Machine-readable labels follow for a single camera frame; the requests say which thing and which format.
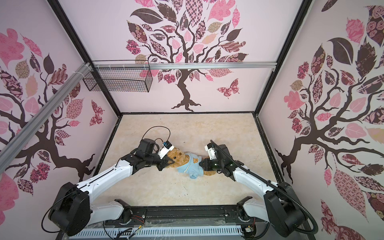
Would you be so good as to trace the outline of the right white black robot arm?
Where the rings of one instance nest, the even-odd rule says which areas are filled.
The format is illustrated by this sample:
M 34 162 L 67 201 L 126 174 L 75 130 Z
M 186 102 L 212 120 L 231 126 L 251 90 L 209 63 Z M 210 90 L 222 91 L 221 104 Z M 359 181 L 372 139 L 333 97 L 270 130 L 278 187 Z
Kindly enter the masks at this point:
M 243 221 L 263 220 L 282 237 L 299 232 L 308 215 L 300 201 L 289 195 L 289 185 L 277 184 L 252 172 L 246 165 L 232 158 L 226 145 L 211 142 L 205 146 L 208 157 L 200 166 L 207 172 L 224 174 L 256 193 L 262 200 L 246 197 L 237 203 L 238 216 Z

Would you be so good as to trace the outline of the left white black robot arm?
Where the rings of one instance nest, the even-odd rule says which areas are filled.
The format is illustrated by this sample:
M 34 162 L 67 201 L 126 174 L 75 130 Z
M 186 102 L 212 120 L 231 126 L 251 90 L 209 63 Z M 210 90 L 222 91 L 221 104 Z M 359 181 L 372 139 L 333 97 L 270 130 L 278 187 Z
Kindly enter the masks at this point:
M 46 217 L 67 236 L 74 236 L 85 227 L 106 221 L 118 221 L 127 224 L 133 213 L 131 206 L 121 199 L 107 204 L 93 202 L 106 190 L 121 180 L 128 178 L 139 170 L 155 166 L 159 171 L 173 163 L 167 153 L 174 146 L 166 141 L 163 147 L 155 152 L 156 142 L 142 139 L 139 146 L 121 157 L 116 164 L 100 174 L 77 184 L 64 184 Z

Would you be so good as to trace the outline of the brown plush teddy bear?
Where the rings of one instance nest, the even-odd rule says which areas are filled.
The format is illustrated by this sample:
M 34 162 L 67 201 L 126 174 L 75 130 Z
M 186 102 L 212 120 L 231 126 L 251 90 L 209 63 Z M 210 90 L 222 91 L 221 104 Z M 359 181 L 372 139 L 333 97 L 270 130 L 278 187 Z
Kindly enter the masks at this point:
M 180 149 L 177 149 L 177 148 L 174 148 L 172 151 L 168 152 L 167 157 L 172 158 L 175 161 L 175 163 L 170 165 L 168 168 L 174 168 L 176 170 L 177 170 L 177 167 L 180 167 L 189 161 L 189 157 L 186 156 L 186 153 L 182 152 Z M 216 173 L 217 173 L 216 171 L 204 170 L 203 176 L 213 176 Z

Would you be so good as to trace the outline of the light blue fleece hoodie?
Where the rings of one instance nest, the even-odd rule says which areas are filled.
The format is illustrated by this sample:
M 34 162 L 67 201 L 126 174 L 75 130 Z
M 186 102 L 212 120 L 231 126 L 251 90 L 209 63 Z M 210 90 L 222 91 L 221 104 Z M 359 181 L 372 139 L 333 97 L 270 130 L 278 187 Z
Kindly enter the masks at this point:
M 186 156 L 189 157 L 189 161 L 186 164 L 177 167 L 177 171 L 179 173 L 189 175 L 191 179 L 197 179 L 198 177 L 202 177 L 204 175 L 204 170 L 200 166 L 202 157 L 192 153 L 186 153 Z

